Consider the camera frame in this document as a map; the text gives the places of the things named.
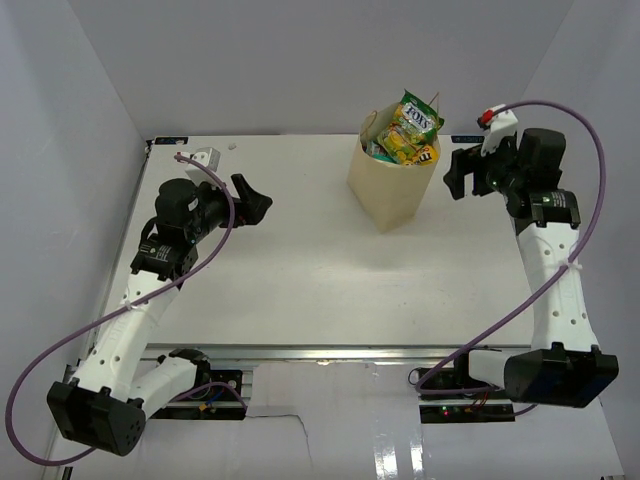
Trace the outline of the teal snack packet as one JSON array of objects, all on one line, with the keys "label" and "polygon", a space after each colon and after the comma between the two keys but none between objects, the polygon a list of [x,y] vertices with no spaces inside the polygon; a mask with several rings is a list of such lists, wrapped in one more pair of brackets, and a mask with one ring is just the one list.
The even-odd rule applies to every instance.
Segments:
[{"label": "teal snack packet", "polygon": [[370,140],[366,143],[364,151],[371,158],[379,161],[395,164],[395,160],[392,156],[376,141]]}]

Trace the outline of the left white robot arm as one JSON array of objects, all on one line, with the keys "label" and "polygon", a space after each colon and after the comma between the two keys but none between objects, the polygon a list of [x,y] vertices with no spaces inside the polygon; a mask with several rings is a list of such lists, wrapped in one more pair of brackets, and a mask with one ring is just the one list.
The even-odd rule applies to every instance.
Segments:
[{"label": "left white robot arm", "polygon": [[180,395],[205,396],[210,364],[195,349],[176,349],[143,376],[137,365],[150,334],[180,291],[175,280],[198,264],[197,244],[216,228],[259,224],[273,201],[241,174],[231,177],[237,194],[227,197],[208,182],[164,182],[155,215],[141,231],[123,296],[124,312],[107,322],[86,361],[67,383],[56,382],[47,404],[62,436],[97,450],[126,456],[146,421]]}]

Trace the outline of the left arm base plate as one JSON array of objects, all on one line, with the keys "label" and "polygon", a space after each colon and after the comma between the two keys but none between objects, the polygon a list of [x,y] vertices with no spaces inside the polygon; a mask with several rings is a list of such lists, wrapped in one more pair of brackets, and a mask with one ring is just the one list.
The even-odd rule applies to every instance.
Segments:
[{"label": "left arm base plate", "polygon": [[[232,387],[246,404],[252,393],[250,370],[213,370],[211,380]],[[203,392],[169,404],[152,416],[157,420],[242,421],[245,409],[225,387],[209,387]]]}]

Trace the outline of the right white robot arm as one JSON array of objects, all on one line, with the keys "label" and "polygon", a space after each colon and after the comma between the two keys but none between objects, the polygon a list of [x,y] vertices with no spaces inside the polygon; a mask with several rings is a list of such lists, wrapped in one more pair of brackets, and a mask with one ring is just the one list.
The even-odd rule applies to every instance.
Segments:
[{"label": "right white robot arm", "polygon": [[566,148],[563,134],[530,128],[508,136],[492,153],[481,146],[456,149],[444,182],[452,197],[496,192],[513,220],[531,291],[531,348],[520,354],[472,349],[455,361],[453,390],[472,399],[491,385],[518,403],[584,408],[619,373],[616,356],[602,353],[589,323],[581,275],[569,257],[581,217],[574,193],[559,186]]}]

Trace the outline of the yellow candy packet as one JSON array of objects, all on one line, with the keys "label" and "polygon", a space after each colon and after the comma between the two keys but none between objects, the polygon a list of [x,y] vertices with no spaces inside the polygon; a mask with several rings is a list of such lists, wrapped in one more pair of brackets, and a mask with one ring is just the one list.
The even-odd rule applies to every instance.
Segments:
[{"label": "yellow candy packet", "polygon": [[403,166],[426,166],[436,163],[439,160],[439,150],[433,145],[422,146],[411,158],[407,157]]}]

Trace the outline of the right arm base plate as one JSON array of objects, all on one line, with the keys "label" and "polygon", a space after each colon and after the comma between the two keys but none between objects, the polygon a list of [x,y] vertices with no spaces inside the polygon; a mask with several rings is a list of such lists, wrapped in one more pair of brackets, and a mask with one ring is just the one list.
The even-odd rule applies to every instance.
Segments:
[{"label": "right arm base plate", "polygon": [[454,368],[444,368],[430,378],[422,389],[433,394],[419,396],[419,414],[423,425],[462,425],[514,422],[515,408],[502,391],[471,392],[483,384]]}]

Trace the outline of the green yellow snack packet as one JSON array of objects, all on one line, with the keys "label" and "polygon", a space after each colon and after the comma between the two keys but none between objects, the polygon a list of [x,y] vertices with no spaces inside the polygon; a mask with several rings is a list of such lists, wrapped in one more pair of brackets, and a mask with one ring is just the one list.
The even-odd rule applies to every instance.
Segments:
[{"label": "green yellow snack packet", "polygon": [[436,102],[436,108],[405,90],[390,123],[377,135],[376,142],[392,156],[396,164],[403,166],[402,162],[424,145],[434,146],[445,119],[440,116],[437,95],[433,101]]}]

